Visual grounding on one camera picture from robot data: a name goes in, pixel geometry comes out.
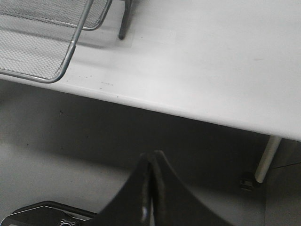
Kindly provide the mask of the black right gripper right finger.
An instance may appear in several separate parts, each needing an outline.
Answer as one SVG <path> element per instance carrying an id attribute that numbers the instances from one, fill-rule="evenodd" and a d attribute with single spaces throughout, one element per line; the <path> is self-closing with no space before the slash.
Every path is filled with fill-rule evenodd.
<path id="1" fill-rule="evenodd" d="M 153 215 L 157 226 L 229 226 L 178 178 L 162 151 L 150 157 Z"/>

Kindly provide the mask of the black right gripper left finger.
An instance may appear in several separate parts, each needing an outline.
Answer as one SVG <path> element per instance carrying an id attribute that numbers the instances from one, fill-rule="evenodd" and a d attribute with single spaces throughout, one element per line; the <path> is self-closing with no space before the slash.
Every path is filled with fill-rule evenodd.
<path id="1" fill-rule="evenodd" d="M 151 217 L 151 165 L 142 154 L 126 183 L 90 226 L 148 226 Z"/>

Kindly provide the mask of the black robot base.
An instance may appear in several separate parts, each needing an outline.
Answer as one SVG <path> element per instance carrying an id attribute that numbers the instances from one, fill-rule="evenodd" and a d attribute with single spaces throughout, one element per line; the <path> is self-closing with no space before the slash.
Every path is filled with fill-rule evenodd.
<path id="1" fill-rule="evenodd" d="M 2 226 L 85 226 L 97 214 L 53 201 L 19 208 L 7 215 Z"/>

